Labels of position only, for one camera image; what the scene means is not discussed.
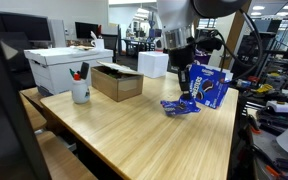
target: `cardboard box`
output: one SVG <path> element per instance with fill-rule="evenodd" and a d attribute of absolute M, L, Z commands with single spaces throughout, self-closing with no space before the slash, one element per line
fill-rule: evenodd
<path fill-rule="evenodd" d="M 142 94 L 143 74 L 114 63 L 91 68 L 92 86 L 120 102 Z"/>
<path fill-rule="evenodd" d="M 219 68 L 193 64 L 190 68 L 190 93 L 196 102 L 216 109 L 221 106 L 229 84 L 220 83 L 220 79 L 232 80 L 228 70 L 221 73 Z"/>
<path fill-rule="evenodd" d="M 97 60 L 112 62 L 113 51 L 83 51 L 79 49 L 52 48 L 25 50 L 35 84 L 43 96 L 59 94 L 70 91 L 72 88 L 72 76 L 70 69 L 79 71 L 83 62 L 90 67 L 100 66 Z M 87 85 L 91 84 L 90 75 L 87 76 Z"/>
<path fill-rule="evenodd" d="M 150 78 L 165 76 L 168 65 L 168 54 L 155 51 L 140 52 L 137 71 Z"/>

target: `desk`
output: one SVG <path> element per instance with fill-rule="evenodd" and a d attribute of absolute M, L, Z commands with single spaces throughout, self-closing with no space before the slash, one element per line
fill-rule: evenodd
<path fill-rule="evenodd" d="M 45 118 L 38 112 L 33 105 L 22 95 L 20 94 L 24 108 L 26 110 L 27 116 L 31 122 L 32 128 L 34 131 L 43 129 L 46 126 Z"/>
<path fill-rule="evenodd" d="M 53 180 L 97 179 L 53 133 L 46 131 L 36 138 Z"/>
<path fill-rule="evenodd" d="M 153 42 L 147 42 L 146 40 L 131 40 L 131 39 L 122 39 L 124 40 L 125 44 L 126 44 L 126 55 L 130 55 L 129 54 L 129 46 L 130 45 L 135 45 L 137 46 L 137 51 L 136 51 L 136 55 L 139 53 L 139 46 L 141 44 L 144 44 L 144 51 L 154 51 L 155 47 L 153 47 L 152 45 L 154 45 Z"/>
<path fill-rule="evenodd" d="M 25 96 L 30 104 L 32 104 L 44 117 L 47 119 L 46 129 L 54 132 L 56 135 L 63 132 L 65 128 L 58 121 L 55 120 L 52 114 L 44 111 L 41 99 L 44 98 L 37 88 L 30 88 L 20 91 L 21 96 Z"/>
<path fill-rule="evenodd" d="M 221 108 L 167 117 L 160 100 L 181 95 L 176 74 L 144 78 L 142 95 L 115 102 L 90 87 L 78 105 L 66 92 L 41 100 L 75 136 L 124 179 L 226 179 L 238 91 Z"/>

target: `white mug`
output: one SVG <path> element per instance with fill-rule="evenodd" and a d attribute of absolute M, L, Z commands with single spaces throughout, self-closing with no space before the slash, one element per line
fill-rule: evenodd
<path fill-rule="evenodd" d="M 104 49 L 104 39 L 92 40 L 91 45 L 94 46 L 95 49 L 103 50 Z"/>

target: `white box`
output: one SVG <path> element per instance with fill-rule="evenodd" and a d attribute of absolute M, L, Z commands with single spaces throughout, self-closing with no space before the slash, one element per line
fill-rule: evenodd
<path fill-rule="evenodd" d="M 52 48 L 25 50 L 29 60 L 36 86 L 42 95 L 54 95 L 70 91 L 72 76 L 70 69 L 80 71 L 82 62 L 91 67 L 100 66 L 96 61 L 112 62 L 112 50 L 83 51 L 73 48 Z M 91 84 L 90 73 L 87 75 L 87 85 Z"/>
<path fill-rule="evenodd" d="M 140 52 L 137 71 L 150 78 L 165 76 L 168 54 L 155 51 Z"/>

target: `open cardboard box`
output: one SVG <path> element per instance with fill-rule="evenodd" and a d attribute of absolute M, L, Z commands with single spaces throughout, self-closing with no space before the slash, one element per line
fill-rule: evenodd
<path fill-rule="evenodd" d="M 190 93 L 196 102 L 216 109 L 222 105 L 229 84 L 219 80 L 231 81 L 233 74 L 229 70 L 192 64 L 190 68 Z"/>
<path fill-rule="evenodd" d="M 120 102 L 142 94 L 143 74 L 114 63 L 99 62 L 91 68 L 92 86 Z"/>

